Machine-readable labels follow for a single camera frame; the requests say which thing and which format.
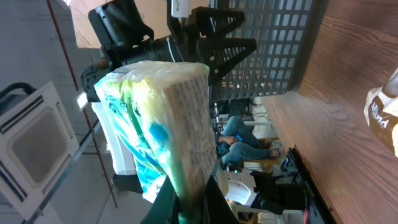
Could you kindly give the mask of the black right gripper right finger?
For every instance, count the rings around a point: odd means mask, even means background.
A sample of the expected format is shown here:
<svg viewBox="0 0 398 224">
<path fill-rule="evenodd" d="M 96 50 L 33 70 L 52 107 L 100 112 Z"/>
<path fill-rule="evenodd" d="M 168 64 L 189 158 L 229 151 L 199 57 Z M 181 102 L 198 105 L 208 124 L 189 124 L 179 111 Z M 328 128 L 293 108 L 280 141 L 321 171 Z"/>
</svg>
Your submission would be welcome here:
<svg viewBox="0 0 398 224">
<path fill-rule="evenodd" d="M 211 176 L 206 185 L 205 199 L 203 202 L 204 224 L 239 224 L 217 181 Z"/>
</svg>

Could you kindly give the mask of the small teal tissue pack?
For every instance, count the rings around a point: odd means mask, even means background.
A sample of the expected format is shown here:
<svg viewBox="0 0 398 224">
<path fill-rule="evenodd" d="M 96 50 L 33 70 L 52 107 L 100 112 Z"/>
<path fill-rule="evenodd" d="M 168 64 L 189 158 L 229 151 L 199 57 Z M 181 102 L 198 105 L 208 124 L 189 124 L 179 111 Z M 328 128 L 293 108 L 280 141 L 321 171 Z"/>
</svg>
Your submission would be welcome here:
<svg viewBox="0 0 398 224">
<path fill-rule="evenodd" d="M 216 166 L 209 73 L 202 63 L 142 61 L 94 85 L 113 129 L 134 155 L 144 190 L 168 176 L 184 213 L 200 208 Z"/>
</svg>

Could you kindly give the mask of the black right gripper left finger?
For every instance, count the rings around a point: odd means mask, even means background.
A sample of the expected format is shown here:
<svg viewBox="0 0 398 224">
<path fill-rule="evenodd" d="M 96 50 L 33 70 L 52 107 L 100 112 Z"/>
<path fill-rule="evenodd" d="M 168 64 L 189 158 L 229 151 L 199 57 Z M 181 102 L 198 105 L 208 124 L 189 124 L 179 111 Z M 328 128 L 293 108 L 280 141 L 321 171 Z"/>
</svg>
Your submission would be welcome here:
<svg viewBox="0 0 398 224">
<path fill-rule="evenodd" d="M 151 209 L 140 224 L 179 224 L 179 201 L 174 187 L 167 177 Z"/>
</svg>

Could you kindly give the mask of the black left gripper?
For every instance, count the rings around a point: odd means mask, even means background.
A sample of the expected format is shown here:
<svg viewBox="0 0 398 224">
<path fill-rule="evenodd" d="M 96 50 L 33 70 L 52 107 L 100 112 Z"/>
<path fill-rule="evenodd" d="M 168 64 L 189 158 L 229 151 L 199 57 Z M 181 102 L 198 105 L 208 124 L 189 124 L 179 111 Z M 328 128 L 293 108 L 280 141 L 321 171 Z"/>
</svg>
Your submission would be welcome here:
<svg viewBox="0 0 398 224">
<path fill-rule="evenodd" d="M 208 84 L 216 85 L 257 49 L 256 39 L 222 38 L 244 21 L 242 11 L 209 7 L 193 9 L 191 18 L 181 22 L 168 18 L 170 35 L 154 41 L 152 60 L 204 63 L 209 68 Z"/>
</svg>

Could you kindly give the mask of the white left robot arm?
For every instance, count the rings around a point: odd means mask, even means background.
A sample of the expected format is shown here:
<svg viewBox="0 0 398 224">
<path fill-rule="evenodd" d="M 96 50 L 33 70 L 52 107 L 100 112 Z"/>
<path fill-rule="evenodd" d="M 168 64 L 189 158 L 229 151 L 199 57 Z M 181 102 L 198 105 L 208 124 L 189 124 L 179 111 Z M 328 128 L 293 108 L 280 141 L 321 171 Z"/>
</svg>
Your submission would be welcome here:
<svg viewBox="0 0 398 224">
<path fill-rule="evenodd" d="M 88 17 L 104 58 L 81 83 L 132 152 L 142 189 L 168 177 L 178 195 L 202 192 L 216 163 L 208 88 L 257 47 L 228 37 L 244 13 L 197 7 L 186 19 L 168 15 L 170 34 L 159 39 L 134 1 L 108 2 Z"/>
</svg>

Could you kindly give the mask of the clear snack pouch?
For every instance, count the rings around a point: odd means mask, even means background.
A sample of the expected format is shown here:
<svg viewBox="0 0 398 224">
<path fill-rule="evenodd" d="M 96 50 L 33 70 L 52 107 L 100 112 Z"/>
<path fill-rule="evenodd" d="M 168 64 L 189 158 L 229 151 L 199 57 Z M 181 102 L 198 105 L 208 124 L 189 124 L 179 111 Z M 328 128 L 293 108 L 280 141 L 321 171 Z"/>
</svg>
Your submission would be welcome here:
<svg viewBox="0 0 398 224">
<path fill-rule="evenodd" d="M 397 70 L 386 84 L 368 91 L 364 115 L 374 135 L 397 157 Z"/>
</svg>

